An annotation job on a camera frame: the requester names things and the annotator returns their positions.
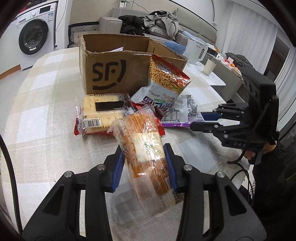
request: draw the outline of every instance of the cardboard box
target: cardboard box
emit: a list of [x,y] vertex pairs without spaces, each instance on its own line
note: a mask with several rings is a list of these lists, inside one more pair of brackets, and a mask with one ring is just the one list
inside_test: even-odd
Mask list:
[[[187,60],[164,45],[142,36],[86,34],[81,36],[79,65],[86,94],[135,94],[148,84],[152,54],[183,70]],[[124,47],[123,51],[110,52]]]

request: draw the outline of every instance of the washing machine control panel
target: washing machine control panel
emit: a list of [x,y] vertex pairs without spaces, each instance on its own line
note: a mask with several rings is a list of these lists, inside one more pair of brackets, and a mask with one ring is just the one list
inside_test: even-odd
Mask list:
[[48,4],[46,6],[42,6],[39,8],[35,8],[31,11],[28,11],[17,18],[17,25],[22,24],[23,22],[27,22],[32,18],[36,18],[37,16],[48,14],[53,12],[55,9],[56,3]]

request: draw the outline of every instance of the washing machine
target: washing machine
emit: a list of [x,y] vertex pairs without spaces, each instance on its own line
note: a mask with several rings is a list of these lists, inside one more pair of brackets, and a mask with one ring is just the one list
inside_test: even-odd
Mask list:
[[20,66],[26,69],[55,48],[57,2],[33,8],[17,17]]

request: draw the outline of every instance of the wall outlet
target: wall outlet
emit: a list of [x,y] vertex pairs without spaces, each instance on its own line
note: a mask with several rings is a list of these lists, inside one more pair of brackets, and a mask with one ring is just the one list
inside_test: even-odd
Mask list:
[[119,7],[126,8],[126,1],[120,1]]

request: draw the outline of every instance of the sf logo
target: sf logo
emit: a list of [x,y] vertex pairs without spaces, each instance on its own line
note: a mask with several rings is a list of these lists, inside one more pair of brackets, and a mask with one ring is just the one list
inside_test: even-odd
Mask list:
[[[116,80],[116,82],[113,82],[109,85],[104,85],[104,86],[96,86],[96,85],[93,85],[93,90],[106,90],[106,89],[109,89],[109,88],[112,88],[114,86],[117,85],[117,83],[120,83],[120,81],[123,79],[124,77],[124,74],[126,73],[126,60],[123,60],[121,59],[120,60],[120,64],[121,64],[121,70],[120,70],[120,73],[118,75],[118,78]],[[116,73],[116,69],[118,68],[115,68],[115,66],[119,66],[119,63],[118,62],[108,62],[105,64],[105,74],[103,74],[103,72],[101,72],[99,70],[102,69],[104,70],[104,64],[102,63],[94,63],[93,64],[93,73],[94,74],[97,74],[98,77],[97,78],[93,78],[93,82],[98,82],[98,81],[101,81],[104,77],[104,81],[109,81],[109,76],[110,74],[113,75]]]

